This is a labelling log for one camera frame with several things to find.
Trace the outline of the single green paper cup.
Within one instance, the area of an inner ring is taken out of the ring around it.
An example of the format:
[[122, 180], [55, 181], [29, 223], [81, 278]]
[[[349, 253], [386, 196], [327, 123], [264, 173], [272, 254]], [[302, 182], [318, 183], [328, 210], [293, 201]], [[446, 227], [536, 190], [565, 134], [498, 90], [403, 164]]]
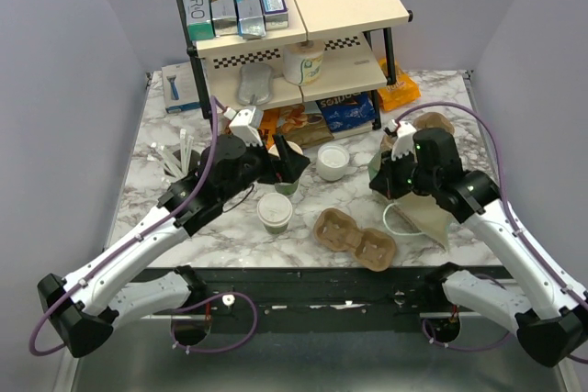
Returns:
[[268, 233], [281, 234], [288, 228], [293, 206], [286, 196], [269, 193], [259, 199], [256, 211]]

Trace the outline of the green Fresh paper bag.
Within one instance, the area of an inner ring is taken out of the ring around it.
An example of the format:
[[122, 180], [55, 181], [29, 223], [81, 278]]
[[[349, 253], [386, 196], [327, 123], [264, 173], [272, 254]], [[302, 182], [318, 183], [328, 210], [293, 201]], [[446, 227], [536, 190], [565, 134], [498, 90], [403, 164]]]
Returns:
[[444, 251], [448, 250], [448, 227], [452, 216], [441, 209], [431, 196], [409, 193], [398, 199], [387, 199], [375, 190], [372, 190], [372, 195], [384, 205], [382, 222], [392, 236], [426, 236]]

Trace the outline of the single cardboard cup carrier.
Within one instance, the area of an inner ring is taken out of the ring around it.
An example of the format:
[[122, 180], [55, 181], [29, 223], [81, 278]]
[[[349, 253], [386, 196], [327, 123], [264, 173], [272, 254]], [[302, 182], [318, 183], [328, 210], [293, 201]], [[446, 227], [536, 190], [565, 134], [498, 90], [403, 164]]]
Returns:
[[380, 230], [361, 229], [356, 221], [337, 208], [327, 208], [317, 218], [313, 235], [333, 252], [349, 252], [373, 272], [387, 270], [396, 255], [396, 241]]

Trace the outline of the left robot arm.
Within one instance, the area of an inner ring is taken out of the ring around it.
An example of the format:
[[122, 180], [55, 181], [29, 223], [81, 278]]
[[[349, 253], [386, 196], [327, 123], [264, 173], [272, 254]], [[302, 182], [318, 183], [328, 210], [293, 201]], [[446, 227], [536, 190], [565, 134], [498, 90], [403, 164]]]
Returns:
[[115, 329], [154, 312], [197, 312], [201, 283], [182, 267], [150, 283], [135, 277], [149, 263], [194, 236], [222, 215], [225, 204], [255, 183], [291, 184], [310, 160], [274, 137], [277, 153], [263, 142], [214, 136], [197, 167], [170, 184], [141, 222], [93, 261], [65, 276], [45, 275], [37, 284], [43, 320], [51, 323], [71, 356], [102, 346]]

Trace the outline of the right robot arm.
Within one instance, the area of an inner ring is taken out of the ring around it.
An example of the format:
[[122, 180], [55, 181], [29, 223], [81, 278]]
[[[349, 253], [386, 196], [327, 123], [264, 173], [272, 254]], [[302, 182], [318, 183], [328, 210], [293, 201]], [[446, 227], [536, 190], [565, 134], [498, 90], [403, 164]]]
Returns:
[[554, 367], [587, 341], [587, 289], [561, 268], [519, 224], [498, 185], [483, 171], [467, 171], [454, 137], [444, 129], [395, 123], [391, 150], [380, 157], [369, 186], [389, 200], [431, 196], [484, 242], [517, 282], [509, 292], [453, 263], [423, 288], [424, 303], [441, 311], [455, 304], [513, 333], [538, 364]]

